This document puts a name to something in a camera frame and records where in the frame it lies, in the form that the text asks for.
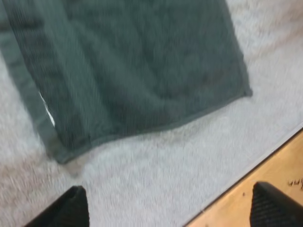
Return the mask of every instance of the towel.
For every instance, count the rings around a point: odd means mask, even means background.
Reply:
[[[2,0],[0,47],[48,155],[252,94],[224,0]]]

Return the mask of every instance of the floor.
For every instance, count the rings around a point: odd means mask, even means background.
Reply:
[[[271,183],[303,205],[303,131],[198,215],[188,227],[250,227],[252,188],[257,181]]]

